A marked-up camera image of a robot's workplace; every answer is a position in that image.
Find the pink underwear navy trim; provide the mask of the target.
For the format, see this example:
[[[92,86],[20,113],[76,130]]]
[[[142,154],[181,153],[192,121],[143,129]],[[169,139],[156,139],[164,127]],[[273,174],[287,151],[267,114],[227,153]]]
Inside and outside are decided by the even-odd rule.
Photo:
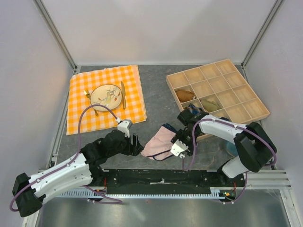
[[[164,161],[174,155],[171,153],[171,140],[176,129],[170,124],[163,124],[157,133],[146,143],[141,155],[154,161]]]

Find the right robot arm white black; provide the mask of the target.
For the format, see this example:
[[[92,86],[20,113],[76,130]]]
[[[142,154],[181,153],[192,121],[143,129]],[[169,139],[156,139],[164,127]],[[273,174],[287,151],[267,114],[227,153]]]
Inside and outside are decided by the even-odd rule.
[[[184,158],[184,153],[195,157],[196,140],[201,134],[210,134],[235,145],[238,155],[221,166],[217,181],[228,186],[240,174],[251,171],[257,173],[265,166],[276,163],[276,147],[257,122],[248,125],[226,121],[201,111],[194,115],[183,110],[178,120],[185,126],[171,140],[171,153]]]

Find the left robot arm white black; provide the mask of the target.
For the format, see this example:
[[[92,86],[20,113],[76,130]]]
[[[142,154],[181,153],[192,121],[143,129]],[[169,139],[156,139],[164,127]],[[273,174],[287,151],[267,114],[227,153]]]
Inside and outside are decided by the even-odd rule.
[[[143,150],[138,136],[131,137],[113,130],[82,147],[78,154],[40,173],[28,176],[19,174],[12,189],[14,196],[11,211],[27,217],[37,212],[57,195],[81,186],[99,186],[104,181],[101,164],[117,154],[137,156]]]

